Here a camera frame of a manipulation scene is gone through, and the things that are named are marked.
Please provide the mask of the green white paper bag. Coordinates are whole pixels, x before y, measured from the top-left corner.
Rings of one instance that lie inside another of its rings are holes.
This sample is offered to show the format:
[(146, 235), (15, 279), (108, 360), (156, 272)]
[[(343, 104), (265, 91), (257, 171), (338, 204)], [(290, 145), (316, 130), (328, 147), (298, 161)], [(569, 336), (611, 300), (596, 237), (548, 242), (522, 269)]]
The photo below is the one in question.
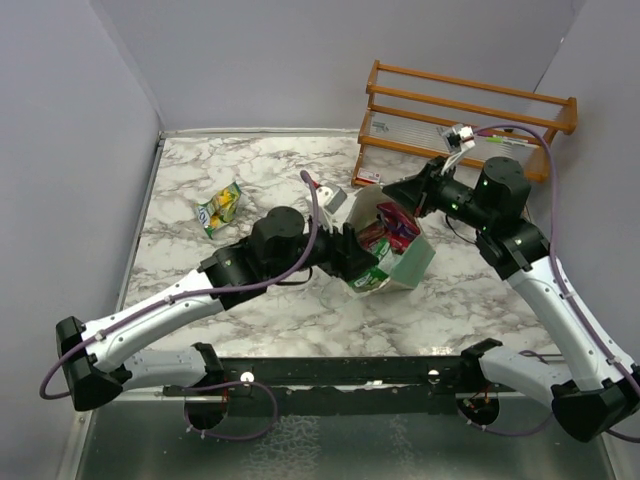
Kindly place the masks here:
[(369, 295), (415, 289), (435, 256), (417, 220), (379, 185), (351, 195), (332, 219), (342, 213), (355, 228), (359, 245), (373, 254), (378, 264), (353, 281), (331, 281), (323, 288), (321, 304), (337, 309)]

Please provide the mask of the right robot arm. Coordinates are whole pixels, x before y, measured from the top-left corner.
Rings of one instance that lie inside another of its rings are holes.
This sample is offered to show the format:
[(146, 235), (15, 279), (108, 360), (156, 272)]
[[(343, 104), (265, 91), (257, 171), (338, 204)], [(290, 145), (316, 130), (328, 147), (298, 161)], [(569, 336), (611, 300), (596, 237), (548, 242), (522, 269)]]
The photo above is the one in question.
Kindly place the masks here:
[(461, 383), (472, 391), (491, 383), (518, 391), (549, 407), (581, 442), (636, 413), (639, 365), (606, 337), (553, 258), (549, 240), (524, 218), (531, 186), (520, 164), (493, 157), (468, 187), (445, 163), (436, 157), (383, 192), (416, 217), (441, 211), (475, 229), (481, 257), (525, 300), (566, 362), (545, 365), (487, 339), (462, 352)]

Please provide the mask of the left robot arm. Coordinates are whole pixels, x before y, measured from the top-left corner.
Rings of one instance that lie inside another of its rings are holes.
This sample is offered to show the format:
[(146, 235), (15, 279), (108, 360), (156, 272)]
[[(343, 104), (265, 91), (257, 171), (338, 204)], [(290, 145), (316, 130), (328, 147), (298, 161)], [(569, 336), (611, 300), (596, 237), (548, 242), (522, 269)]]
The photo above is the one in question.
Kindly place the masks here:
[(210, 345), (172, 352), (151, 351), (149, 345), (250, 301), (297, 271), (319, 267), (351, 281), (377, 262), (360, 246), (351, 225), (326, 230), (291, 207), (273, 208), (249, 236), (216, 250), (160, 293), (98, 320), (60, 321), (58, 354), (73, 406), (89, 411), (123, 392), (150, 387), (210, 394), (224, 378)]

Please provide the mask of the yellow green snack packet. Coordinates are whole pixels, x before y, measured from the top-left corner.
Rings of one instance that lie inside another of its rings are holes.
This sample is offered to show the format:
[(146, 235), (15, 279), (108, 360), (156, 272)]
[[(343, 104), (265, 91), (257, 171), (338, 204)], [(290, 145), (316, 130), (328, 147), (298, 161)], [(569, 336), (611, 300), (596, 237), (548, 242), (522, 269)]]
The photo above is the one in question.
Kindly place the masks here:
[(232, 182), (214, 194), (209, 201), (194, 205), (196, 219), (209, 239), (234, 220), (241, 196), (240, 187)]

